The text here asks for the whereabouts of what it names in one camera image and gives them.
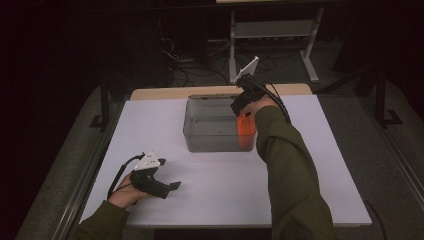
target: transparent plastic container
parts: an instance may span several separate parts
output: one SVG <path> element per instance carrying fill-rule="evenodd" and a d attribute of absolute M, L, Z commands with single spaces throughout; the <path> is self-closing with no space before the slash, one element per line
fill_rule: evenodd
<path fill-rule="evenodd" d="M 184 136 L 190 152 L 248 152 L 253 149 L 253 117 L 237 118 L 233 99 L 190 98 L 184 119 Z"/>

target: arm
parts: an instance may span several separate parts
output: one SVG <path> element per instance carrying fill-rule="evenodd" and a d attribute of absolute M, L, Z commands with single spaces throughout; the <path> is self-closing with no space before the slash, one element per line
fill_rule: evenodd
<path fill-rule="evenodd" d="M 335 239 L 331 213 L 300 133 L 285 122 L 272 100 L 263 100 L 244 111 L 255 114 L 256 148 L 267 164 L 272 238 Z"/>
<path fill-rule="evenodd" d="M 126 209 L 136 201 L 149 196 L 135 189 L 131 184 L 127 185 L 129 183 L 131 181 L 127 175 L 119 185 L 119 190 L 115 191 L 107 201 L 103 201 L 92 216 L 81 222 L 68 239 L 122 239 L 123 229 L 129 216 Z"/>

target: table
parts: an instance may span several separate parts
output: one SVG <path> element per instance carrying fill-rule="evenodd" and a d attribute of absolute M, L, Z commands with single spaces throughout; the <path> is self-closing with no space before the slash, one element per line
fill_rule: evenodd
<path fill-rule="evenodd" d="M 321 193 L 335 226 L 371 224 L 317 97 L 305 84 L 275 86 L 315 161 Z M 154 150 L 167 159 L 155 178 L 182 184 L 165 200 L 151 198 L 132 206 L 127 226 L 270 227 L 266 166 L 256 151 L 191 153 L 182 133 L 187 96 L 237 92 L 240 90 L 233 86 L 136 90 L 125 104 L 81 219 L 106 198 L 127 159 Z M 124 175 L 132 167 L 130 164 Z"/>

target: wooden table edge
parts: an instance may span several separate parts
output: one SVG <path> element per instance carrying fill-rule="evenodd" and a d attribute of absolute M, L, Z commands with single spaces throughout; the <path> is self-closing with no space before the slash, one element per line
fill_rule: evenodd
<path fill-rule="evenodd" d="M 312 91 L 305 83 L 274 84 L 280 95 L 312 95 Z M 131 94 L 130 101 L 157 100 L 157 99 L 181 99 L 193 94 L 240 94 L 241 88 L 236 86 L 208 86 L 208 87 L 184 87 L 184 88 L 149 88 L 136 89 Z"/>

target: metal frame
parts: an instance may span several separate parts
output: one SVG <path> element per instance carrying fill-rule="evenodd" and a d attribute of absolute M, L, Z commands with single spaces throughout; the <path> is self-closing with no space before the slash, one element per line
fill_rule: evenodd
<path fill-rule="evenodd" d="M 235 62 L 235 39 L 236 38 L 259 38 L 259 37 L 309 37 L 308 44 L 304 50 L 300 51 L 303 64 L 308 72 L 311 82 L 318 82 L 319 78 L 315 72 L 314 66 L 310 60 L 310 54 L 315 43 L 321 23 L 324 7 L 317 10 L 314 20 L 292 20 L 292 21 L 273 21 L 273 22 L 240 22 L 235 21 L 235 13 L 231 12 L 230 24 L 230 58 L 229 74 L 230 83 L 234 84 L 237 80 L 237 69 Z"/>

